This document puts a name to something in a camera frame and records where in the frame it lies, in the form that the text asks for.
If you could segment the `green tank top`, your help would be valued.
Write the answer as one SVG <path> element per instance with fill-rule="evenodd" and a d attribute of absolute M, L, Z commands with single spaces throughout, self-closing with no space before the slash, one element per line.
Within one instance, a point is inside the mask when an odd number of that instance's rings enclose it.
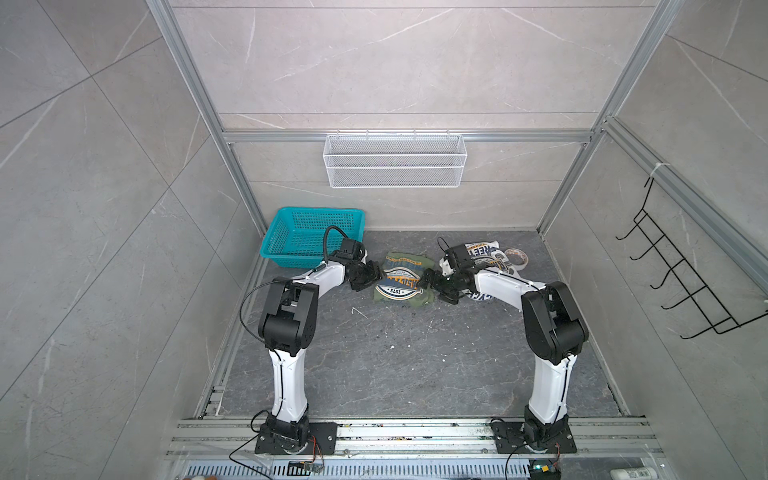
<path fill-rule="evenodd" d="M 373 301 L 394 302 L 410 307 L 421 307 L 435 302 L 435 292 L 418 283 L 424 274 L 435 267 L 428 257 L 391 251 L 381 265 L 382 278 L 373 290 Z"/>

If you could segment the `white tank top navy trim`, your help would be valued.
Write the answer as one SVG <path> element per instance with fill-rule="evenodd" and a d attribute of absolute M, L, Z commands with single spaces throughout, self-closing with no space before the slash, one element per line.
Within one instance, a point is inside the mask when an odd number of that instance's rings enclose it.
<path fill-rule="evenodd" d="M 509 265 L 505 250 L 499 247 L 497 241 L 466 243 L 465 247 L 476 265 L 485 265 L 497 268 L 515 277 L 520 276 L 520 271 L 514 270 Z"/>

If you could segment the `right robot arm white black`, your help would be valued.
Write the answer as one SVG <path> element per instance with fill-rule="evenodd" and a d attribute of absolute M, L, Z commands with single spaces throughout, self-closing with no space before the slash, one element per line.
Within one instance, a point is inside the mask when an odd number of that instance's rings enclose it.
<path fill-rule="evenodd" d="M 456 305 L 466 293 L 491 296 L 523 315 L 525 337 L 535 355 L 534 383 L 524 410 L 521 446 L 544 452 L 569 432 L 567 397 L 577 356 L 589 338 L 571 290 L 561 281 L 534 282 L 517 273 L 473 259 L 467 248 L 447 249 L 437 269 L 427 269 L 417 282 Z"/>

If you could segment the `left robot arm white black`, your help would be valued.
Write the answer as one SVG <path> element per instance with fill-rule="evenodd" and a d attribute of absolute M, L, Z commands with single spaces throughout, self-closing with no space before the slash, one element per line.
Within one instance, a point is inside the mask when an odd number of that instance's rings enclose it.
<path fill-rule="evenodd" d="M 307 447 L 311 438 L 305 360 L 316 332 L 319 300 L 345 283 L 361 291 L 381 278 L 380 266 L 368 258 L 363 243 L 344 237 L 337 250 L 323 253 L 318 266 L 271 282 L 257 337 L 271 360 L 274 399 L 260 437 L 289 454 L 298 454 Z"/>

